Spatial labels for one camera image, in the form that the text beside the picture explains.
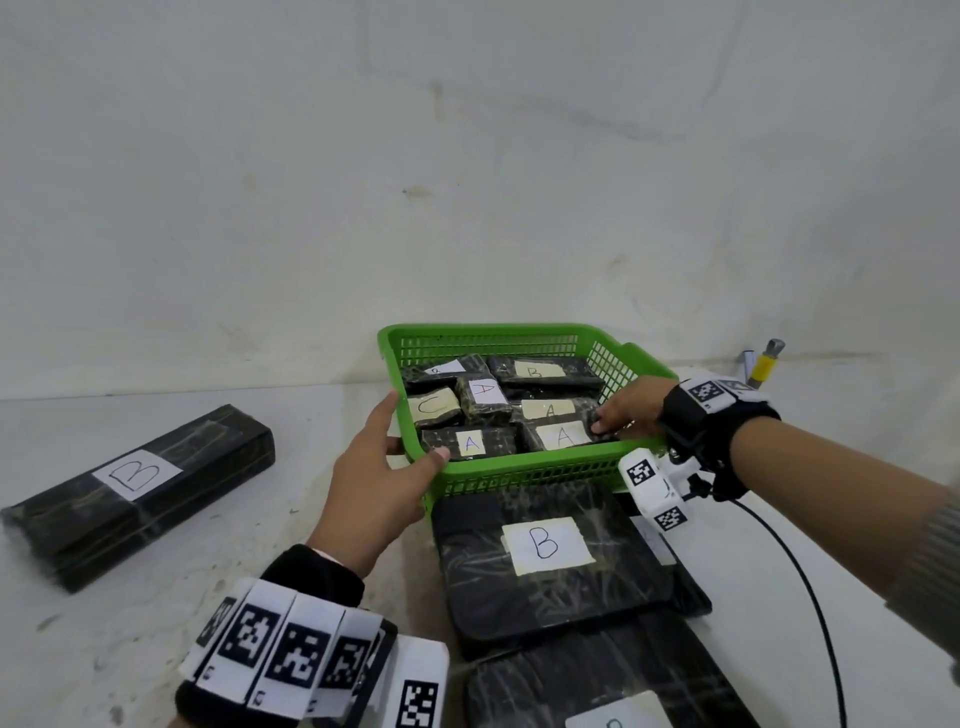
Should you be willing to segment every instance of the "yellow handle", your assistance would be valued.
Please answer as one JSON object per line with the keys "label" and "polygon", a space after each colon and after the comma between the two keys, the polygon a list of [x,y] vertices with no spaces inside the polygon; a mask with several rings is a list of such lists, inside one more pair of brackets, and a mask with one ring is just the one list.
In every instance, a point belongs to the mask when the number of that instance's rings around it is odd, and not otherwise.
{"label": "yellow handle", "polygon": [[750,372],[750,379],[756,379],[756,381],[764,382],[770,376],[770,373],[774,371],[774,367],[776,366],[777,359],[771,359],[766,354],[761,354],[756,360],[754,370]]}

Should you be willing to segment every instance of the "sleeve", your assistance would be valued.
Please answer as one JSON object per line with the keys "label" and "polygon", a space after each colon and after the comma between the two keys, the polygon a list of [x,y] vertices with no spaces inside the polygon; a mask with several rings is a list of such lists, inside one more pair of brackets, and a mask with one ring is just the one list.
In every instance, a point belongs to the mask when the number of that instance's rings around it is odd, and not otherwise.
{"label": "sleeve", "polygon": [[[960,661],[960,486],[927,522],[887,606]],[[960,685],[960,667],[953,678]]]}
{"label": "sleeve", "polygon": [[[301,594],[355,607],[363,598],[363,581],[330,557],[303,545],[281,553],[260,576]],[[177,712],[194,728],[296,728],[297,720],[247,710],[242,705],[183,682],[175,697]]]}

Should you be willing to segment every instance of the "black wrapped package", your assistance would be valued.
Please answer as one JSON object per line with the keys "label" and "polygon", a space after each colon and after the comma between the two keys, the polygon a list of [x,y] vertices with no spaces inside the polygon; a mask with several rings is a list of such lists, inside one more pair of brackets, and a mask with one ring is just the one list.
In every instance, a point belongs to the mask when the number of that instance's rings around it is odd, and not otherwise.
{"label": "black wrapped package", "polygon": [[592,416],[599,404],[589,397],[572,397],[560,400],[551,399],[519,399],[512,400],[514,408],[511,418],[513,423],[534,422],[546,417],[562,417],[564,415]]}
{"label": "black wrapped package", "polygon": [[457,394],[467,425],[500,427],[510,423],[514,409],[492,376],[461,376]]}
{"label": "black wrapped package", "polygon": [[543,417],[516,422],[520,443],[528,452],[544,452],[611,442],[611,435],[595,435],[590,431],[596,410],[579,414]]}
{"label": "black wrapped package", "polygon": [[576,392],[599,399],[607,385],[579,356],[495,355],[487,358],[487,364],[511,399],[529,387],[558,397],[564,392]]}
{"label": "black wrapped package", "polygon": [[670,597],[657,557],[598,484],[448,496],[434,505],[431,521],[467,659]]}
{"label": "black wrapped package", "polygon": [[449,387],[441,387],[413,397],[408,396],[407,404],[410,406],[410,416],[414,420],[416,429],[458,425],[464,420],[460,401]]}
{"label": "black wrapped package", "polygon": [[577,629],[480,663],[467,678],[464,710],[470,728],[757,728],[707,649],[670,610]]}
{"label": "black wrapped package", "polygon": [[423,449],[450,448],[450,460],[478,460],[484,457],[516,455],[516,433],[512,427],[441,427],[420,433]]}
{"label": "black wrapped package", "polygon": [[270,429],[226,404],[0,517],[46,574],[76,592],[275,459]]}
{"label": "black wrapped package", "polygon": [[490,376],[490,369],[478,353],[464,354],[455,359],[444,359],[430,364],[403,367],[403,388],[408,395],[423,394],[438,387],[454,387],[461,376]]}
{"label": "black wrapped package", "polygon": [[660,560],[663,568],[670,574],[673,581],[673,594],[668,602],[670,608],[687,618],[702,617],[712,612],[713,602],[710,597],[700,588],[666,539],[652,523],[640,515],[633,497],[629,493],[617,493],[614,497],[624,513],[630,516],[637,532]]}

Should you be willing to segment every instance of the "green plastic basket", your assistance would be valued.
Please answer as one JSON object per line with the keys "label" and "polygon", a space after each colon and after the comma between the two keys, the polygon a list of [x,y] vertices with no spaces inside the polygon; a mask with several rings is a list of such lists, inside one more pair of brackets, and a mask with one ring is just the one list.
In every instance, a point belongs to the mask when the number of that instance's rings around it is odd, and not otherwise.
{"label": "green plastic basket", "polygon": [[[640,375],[676,378],[636,344],[620,344],[599,328],[580,324],[397,324],[381,329],[377,343],[387,362],[390,381],[401,393],[396,418],[411,461],[424,453],[400,376],[400,368],[410,364],[453,359],[466,353],[583,356],[607,382],[601,401]],[[662,442],[632,440],[450,463],[431,485],[426,507],[429,511],[443,496],[508,485],[590,478],[615,486],[619,481],[617,462],[637,446],[656,448]]]}

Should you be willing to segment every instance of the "black cable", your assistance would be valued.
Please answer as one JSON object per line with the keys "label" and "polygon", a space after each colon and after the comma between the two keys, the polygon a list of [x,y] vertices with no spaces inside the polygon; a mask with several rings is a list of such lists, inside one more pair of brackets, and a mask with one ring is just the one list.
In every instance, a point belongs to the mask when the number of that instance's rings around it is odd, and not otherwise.
{"label": "black cable", "polygon": [[774,537],[774,540],[780,544],[780,546],[782,546],[784,551],[786,551],[786,555],[790,557],[790,561],[793,562],[794,567],[797,568],[797,573],[804,581],[806,592],[810,595],[810,601],[813,602],[813,608],[817,612],[817,619],[820,621],[820,629],[824,633],[824,642],[827,644],[827,655],[830,657],[830,668],[833,670],[833,684],[837,689],[837,710],[840,713],[840,728],[847,728],[847,703],[843,697],[843,683],[840,681],[840,667],[837,666],[837,656],[833,652],[833,641],[830,639],[830,632],[827,629],[827,620],[824,619],[824,612],[822,609],[820,609],[820,602],[817,601],[817,595],[813,593],[813,587],[810,586],[809,579],[806,578],[804,570],[800,568],[800,562],[797,561],[797,558],[793,555],[793,552],[787,547],[787,545],[783,542],[783,539],[777,534],[777,531],[775,531],[767,521],[762,519],[753,510],[745,506],[739,500],[731,500],[730,502],[733,505],[745,510],[747,513],[757,519],[760,522],[760,525],[770,532],[770,535]]}

